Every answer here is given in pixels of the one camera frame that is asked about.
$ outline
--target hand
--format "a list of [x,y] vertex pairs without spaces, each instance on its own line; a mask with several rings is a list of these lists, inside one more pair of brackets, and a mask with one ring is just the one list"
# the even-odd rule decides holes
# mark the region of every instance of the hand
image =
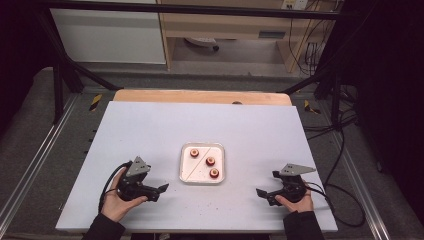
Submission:
[[311,190],[309,189],[306,190],[305,196],[303,196],[303,198],[297,203],[292,203],[285,197],[280,195],[275,196],[275,200],[285,206],[290,212],[298,211],[299,213],[301,213],[314,210],[314,203],[312,202]]
[[147,201],[147,197],[141,196],[139,198],[133,199],[131,201],[124,201],[118,196],[118,183],[122,174],[125,172],[126,168],[121,169],[119,173],[113,178],[112,185],[110,186],[110,192],[106,193],[104,204],[101,213],[107,218],[114,222],[119,222],[125,214],[132,208],[140,205],[141,203]]

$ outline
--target transparent plastic dish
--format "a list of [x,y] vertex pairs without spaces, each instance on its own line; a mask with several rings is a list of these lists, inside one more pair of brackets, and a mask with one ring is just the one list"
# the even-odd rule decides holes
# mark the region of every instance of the transparent plastic dish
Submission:
[[218,184],[225,178],[224,147],[219,143],[186,143],[181,150],[180,179]]

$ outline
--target person's right hand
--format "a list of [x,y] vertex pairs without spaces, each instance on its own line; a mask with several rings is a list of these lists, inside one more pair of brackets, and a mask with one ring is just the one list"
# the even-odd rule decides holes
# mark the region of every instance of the person's right hand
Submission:
[[314,210],[314,203],[312,202],[311,190],[309,189],[306,190],[306,194],[305,196],[303,196],[302,200],[297,203],[292,203],[281,195],[275,196],[275,200],[285,206],[290,212],[298,211],[299,213],[301,213]]

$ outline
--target floor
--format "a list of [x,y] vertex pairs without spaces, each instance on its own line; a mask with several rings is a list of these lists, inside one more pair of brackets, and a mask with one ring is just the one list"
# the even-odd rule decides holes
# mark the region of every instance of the floor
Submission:
[[[272,41],[219,40],[220,50],[193,46],[180,39],[174,55],[171,70],[164,66],[134,64],[86,64],[106,80],[126,88],[202,89],[229,91],[275,92],[301,81],[307,74],[300,71],[287,73],[284,63]],[[0,140],[0,206],[7,206],[10,195],[18,186],[22,176],[27,176],[28,166],[37,169],[36,177],[28,182],[31,188],[23,192],[19,208],[10,214],[14,216],[5,222],[1,213],[1,227],[7,225],[3,239],[79,239],[80,235],[55,230],[60,210],[66,202],[73,182],[95,137],[108,101],[114,93],[102,89],[89,79],[83,79],[87,86],[84,93],[75,98],[75,107],[68,121],[54,139],[52,148],[40,166],[32,161],[45,137],[52,129],[54,97],[51,72],[40,72],[24,105],[16,114],[9,130]],[[312,84],[291,99],[298,107],[302,124],[306,126],[327,126],[325,109],[328,101],[317,101],[313,97],[316,85]],[[102,99],[96,111],[88,111],[96,94]],[[305,111],[305,100],[312,110]],[[341,110],[351,107],[342,103]],[[317,133],[306,132],[313,137]],[[344,129],[345,154],[353,159],[367,190],[375,203],[379,216],[384,222],[389,239],[424,239],[424,228],[404,200],[390,175],[380,173],[371,149],[361,128],[351,124]],[[338,134],[328,133],[309,140],[312,155],[321,179],[329,174],[339,155]],[[332,176],[332,183],[342,186],[355,194],[352,179],[347,173],[345,162],[339,164]],[[336,215],[349,223],[361,220],[358,206],[350,197],[335,189],[327,189],[331,196]],[[327,239],[387,239],[376,237],[367,222],[358,228],[338,223],[339,231],[326,233]],[[285,239],[284,234],[271,239]]]

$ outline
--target aluminum rail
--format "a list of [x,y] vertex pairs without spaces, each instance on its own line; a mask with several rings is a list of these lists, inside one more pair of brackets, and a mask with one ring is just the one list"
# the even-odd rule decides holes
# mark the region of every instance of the aluminum rail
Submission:
[[59,119],[58,123],[53,125],[29,164],[27,170],[22,175],[21,180],[18,185],[15,187],[15,190],[10,195],[6,204],[0,212],[0,239],[3,238],[3,235],[6,233],[7,228],[12,222],[13,217],[19,209],[19,206],[23,202],[26,194],[31,188],[32,183],[34,182],[38,172],[43,166],[44,161],[46,160],[50,150],[52,149],[54,143],[56,142],[57,137],[62,131],[66,121],[68,120],[73,107],[79,98],[79,94],[73,93],[68,98],[68,101],[64,107],[64,114]]
[[[327,104],[321,103],[319,101],[320,109],[324,113],[324,117],[328,124],[331,124],[330,120],[330,110],[328,109]],[[333,131],[332,132],[334,140],[337,144],[337,147],[341,148],[342,137],[340,133]],[[374,235],[376,240],[390,240],[390,235],[386,229],[386,226],[383,220],[378,213],[377,207],[374,204],[374,201],[368,191],[368,188],[364,181],[362,180],[359,171],[356,169],[355,163],[349,153],[347,147],[344,148],[342,154],[343,166],[346,169],[347,176],[352,184],[352,187],[358,197],[359,202],[362,204],[365,215],[368,221],[368,225],[371,229],[371,232]]]

